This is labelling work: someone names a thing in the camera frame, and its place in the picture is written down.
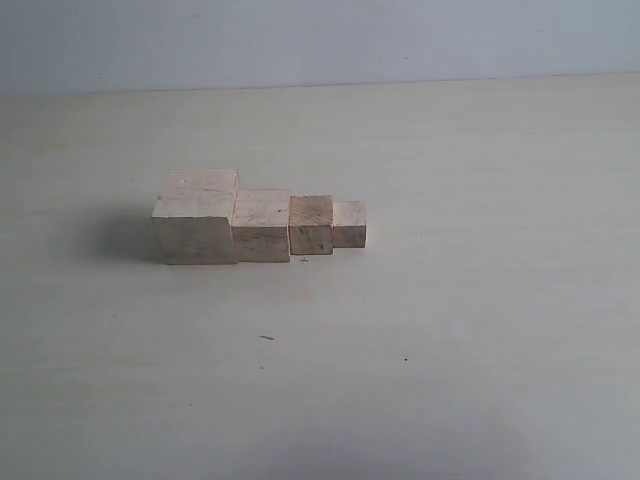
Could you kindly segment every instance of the white table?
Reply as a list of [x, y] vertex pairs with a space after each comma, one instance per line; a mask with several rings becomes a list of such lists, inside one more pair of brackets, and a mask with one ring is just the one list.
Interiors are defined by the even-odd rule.
[[[640, 75], [0, 97], [0, 476], [637, 478], [639, 154]], [[201, 166], [367, 248], [162, 265]]]

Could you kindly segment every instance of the block front face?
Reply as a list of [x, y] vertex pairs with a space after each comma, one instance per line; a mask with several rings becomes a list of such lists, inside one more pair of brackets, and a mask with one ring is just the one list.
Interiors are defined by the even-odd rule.
[[364, 248], [367, 240], [367, 220], [364, 202], [333, 204], [333, 246]]
[[289, 262], [289, 191], [238, 191], [233, 240], [241, 262]]
[[231, 218], [238, 191], [235, 170], [173, 170], [152, 219], [169, 264], [237, 263]]
[[293, 255], [333, 253], [333, 201], [330, 195], [291, 197], [289, 242]]

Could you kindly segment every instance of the white wall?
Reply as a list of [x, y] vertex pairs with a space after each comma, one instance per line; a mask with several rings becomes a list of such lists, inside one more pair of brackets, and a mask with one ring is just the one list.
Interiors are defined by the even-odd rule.
[[638, 0], [2, 0], [0, 92], [640, 70]]

